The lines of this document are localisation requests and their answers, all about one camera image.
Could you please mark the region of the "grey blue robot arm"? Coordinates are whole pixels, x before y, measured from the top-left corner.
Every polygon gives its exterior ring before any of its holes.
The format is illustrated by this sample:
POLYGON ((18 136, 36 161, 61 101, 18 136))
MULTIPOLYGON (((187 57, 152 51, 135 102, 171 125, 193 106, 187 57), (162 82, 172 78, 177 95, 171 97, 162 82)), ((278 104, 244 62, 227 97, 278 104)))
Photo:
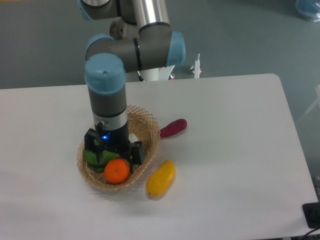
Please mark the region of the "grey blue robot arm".
POLYGON ((172 31, 163 0, 80 0, 77 4, 87 20, 119 17, 137 27, 136 36, 116 39, 98 34, 87 44, 84 79, 94 129, 85 134, 84 146, 98 162, 103 151, 109 151, 119 154, 130 167, 141 166, 145 148, 129 140, 127 73, 181 64, 186 57, 183 35, 172 31))

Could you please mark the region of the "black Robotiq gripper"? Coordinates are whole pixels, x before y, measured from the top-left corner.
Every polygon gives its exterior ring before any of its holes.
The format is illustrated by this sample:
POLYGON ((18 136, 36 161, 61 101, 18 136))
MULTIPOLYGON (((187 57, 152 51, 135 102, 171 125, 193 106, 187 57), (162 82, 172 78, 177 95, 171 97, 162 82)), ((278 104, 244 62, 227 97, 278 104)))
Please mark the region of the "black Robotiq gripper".
POLYGON ((84 135, 83 157, 91 168, 104 168, 107 164, 106 151, 126 154, 129 170, 134 172, 134 166, 141 166, 146 153, 141 141, 129 142, 128 122, 115 130, 105 130, 104 124, 99 122, 95 130, 90 128, 84 135))

